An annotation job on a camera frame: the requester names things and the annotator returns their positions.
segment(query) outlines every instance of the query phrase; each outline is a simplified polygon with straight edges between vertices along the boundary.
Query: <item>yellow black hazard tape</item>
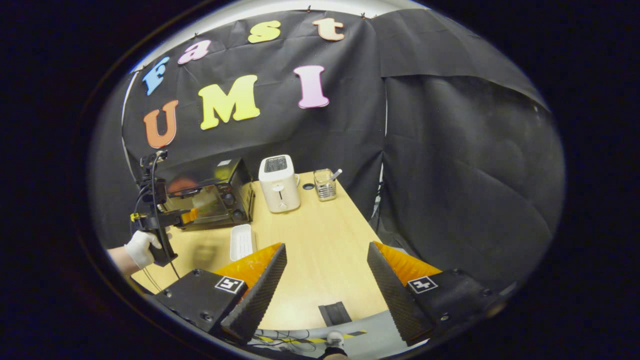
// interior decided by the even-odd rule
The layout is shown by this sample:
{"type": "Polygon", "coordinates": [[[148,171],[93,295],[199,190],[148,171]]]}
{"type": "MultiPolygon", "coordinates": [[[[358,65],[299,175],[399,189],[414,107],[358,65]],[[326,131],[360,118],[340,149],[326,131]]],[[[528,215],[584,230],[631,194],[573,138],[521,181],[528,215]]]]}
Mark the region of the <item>yellow black hazard tape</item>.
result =
{"type": "MultiPolygon", "coordinates": [[[[356,336],[364,335],[366,333],[367,332],[364,331],[364,330],[350,332],[349,334],[344,334],[344,338],[345,339],[354,338],[356,336]]],[[[324,343],[324,342],[326,342],[326,338],[298,339],[298,338],[286,337],[286,338],[273,339],[273,338],[269,338],[268,336],[263,336],[263,335],[253,335],[253,338],[255,340],[265,341],[267,343],[271,343],[271,342],[276,341],[276,340],[284,341],[286,343],[294,343],[294,344],[309,344],[309,343],[324,343]]]]}

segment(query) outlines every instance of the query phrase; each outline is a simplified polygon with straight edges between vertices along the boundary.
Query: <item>toaster oven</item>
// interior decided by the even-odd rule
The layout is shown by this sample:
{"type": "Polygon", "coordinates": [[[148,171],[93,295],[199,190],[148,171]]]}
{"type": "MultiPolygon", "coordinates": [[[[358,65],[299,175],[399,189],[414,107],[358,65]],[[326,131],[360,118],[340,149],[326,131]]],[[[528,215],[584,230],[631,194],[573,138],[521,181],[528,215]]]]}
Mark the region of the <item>toaster oven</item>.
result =
{"type": "Polygon", "coordinates": [[[167,211],[198,210],[198,217],[184,230],[235,226],[253,220],[253,177],[242,158],[204,158],[162,169],[158,176],[166,179],[167,211]]]}

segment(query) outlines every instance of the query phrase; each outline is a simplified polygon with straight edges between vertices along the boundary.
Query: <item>wooden table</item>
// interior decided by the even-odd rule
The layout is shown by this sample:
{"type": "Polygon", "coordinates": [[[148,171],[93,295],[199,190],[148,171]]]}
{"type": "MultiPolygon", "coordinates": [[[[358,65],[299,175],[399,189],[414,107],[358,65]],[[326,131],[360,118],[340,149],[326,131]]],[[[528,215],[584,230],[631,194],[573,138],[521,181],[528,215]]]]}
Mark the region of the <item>wooden table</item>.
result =
{"type": "MultiPolygon", "coordinates": [[[[252,231],[258,249],[277,242],[287,247],[287,267],[278,283],[260,329],[295,330],[326,327],[319,305],[342,301],[352,320],[387,310],[367,264],[371,241],[379,241],[365,218],[338,182],[337,197],[321,202],[313,183],[313,174],[300,174],[300,207],[286,213],[267,209],[262,188],[254,182],[255,207],[252,231]]],[[[203,231],[172,228],[170,240],[178,258],[173,264],[178,274],[194,268],[210,272],[231,263],[229,258],[231,227],[203,231]]],[[[177,280],[170,265],[150,265],[147,270],[164,289],[177,280]]],[[[158,290],[140,271],[133,278],[149,291],[158,290]]]]}

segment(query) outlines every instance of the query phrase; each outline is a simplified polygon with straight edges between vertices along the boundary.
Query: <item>hand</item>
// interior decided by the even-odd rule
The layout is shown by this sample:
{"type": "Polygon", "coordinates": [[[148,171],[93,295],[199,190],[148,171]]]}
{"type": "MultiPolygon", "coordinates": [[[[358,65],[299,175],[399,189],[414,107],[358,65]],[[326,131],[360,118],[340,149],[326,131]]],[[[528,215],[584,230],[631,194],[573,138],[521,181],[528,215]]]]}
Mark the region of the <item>hand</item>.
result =
{"type": "MultiPolygon", "coordinates": [[[[170,227],[165,228],[167,232],[167,240],[170,240],[172,237],[169,233],[170,229],[170,227]]],[[[157,249],[162,248],[162,245],[155,234],[146,233],[144,231],[136,231],[136,233],[133,234],[133,237],[131,237],[129,243],[124,245],[125,251],[131,259],[133,259],[140,270],[154,262],[154,256],[151,254],[151,250],[149,250],[149,244],[153,245],[157,249]]]]}

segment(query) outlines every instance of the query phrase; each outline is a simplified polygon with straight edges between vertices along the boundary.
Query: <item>white toaster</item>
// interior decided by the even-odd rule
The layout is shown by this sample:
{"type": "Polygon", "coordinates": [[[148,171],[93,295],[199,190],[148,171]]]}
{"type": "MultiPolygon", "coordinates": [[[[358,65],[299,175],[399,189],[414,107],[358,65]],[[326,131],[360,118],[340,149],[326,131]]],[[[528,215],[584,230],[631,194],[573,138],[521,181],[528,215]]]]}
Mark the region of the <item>white toaster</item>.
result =
{"type": "Polygon", "coordinates": [[[294,210],[300,206],[298,182],[289,155],[262,159],[258,174],[264,200],[272,213],[294,210]]]}

